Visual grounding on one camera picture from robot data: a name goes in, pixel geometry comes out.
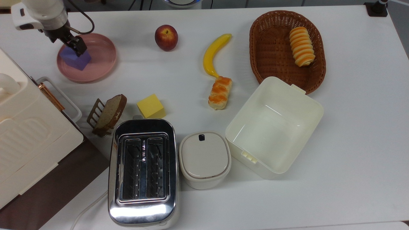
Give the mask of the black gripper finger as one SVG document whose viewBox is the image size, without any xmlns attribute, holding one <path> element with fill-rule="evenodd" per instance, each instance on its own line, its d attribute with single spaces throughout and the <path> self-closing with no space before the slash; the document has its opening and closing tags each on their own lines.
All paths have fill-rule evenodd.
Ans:
<svg viewBox="0 0 409 230">
<path fill-rule="evenodd" d="M 87 50 L 87 46 L 80 36 L 71 38 L 71 49 L 75 52 L 77 57 L 80 57 Z"/>
</svg>

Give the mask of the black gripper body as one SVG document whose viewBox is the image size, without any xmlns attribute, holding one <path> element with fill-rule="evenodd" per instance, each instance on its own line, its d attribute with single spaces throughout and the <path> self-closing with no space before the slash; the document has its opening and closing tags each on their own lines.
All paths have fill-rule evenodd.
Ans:
<svg viewBox="0 0 409 230">
<path fill-rule="evenodd" d="M 70 31 L 70 24 L 64 24 L 62 27 L 54 30 L 43 29 L 43 33 L 47 36 L 52 43 L 56 40 L 62 41 L 64 44 L 70 43 L 76 39 Z"/>
</svg>

